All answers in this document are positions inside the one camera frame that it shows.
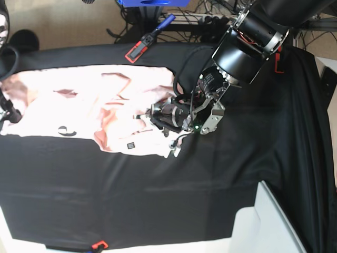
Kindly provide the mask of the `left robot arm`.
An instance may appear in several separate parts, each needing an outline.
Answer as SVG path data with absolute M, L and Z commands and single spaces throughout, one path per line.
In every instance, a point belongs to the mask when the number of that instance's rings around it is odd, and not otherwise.
M 225 100 L 241 83 L 251 83 L 261 67 L 300 26 L 326 8 L 329 1 L 251 1 L 238 13 L 212 56 L 199 72 L 191 93 L 178 88 L 179 76 L 153 89 L 151 106 L 136 115 L 145 131 L 137 133 L 128 148 L 138 155 L 178 155 L 182 139 L 217 129 Z

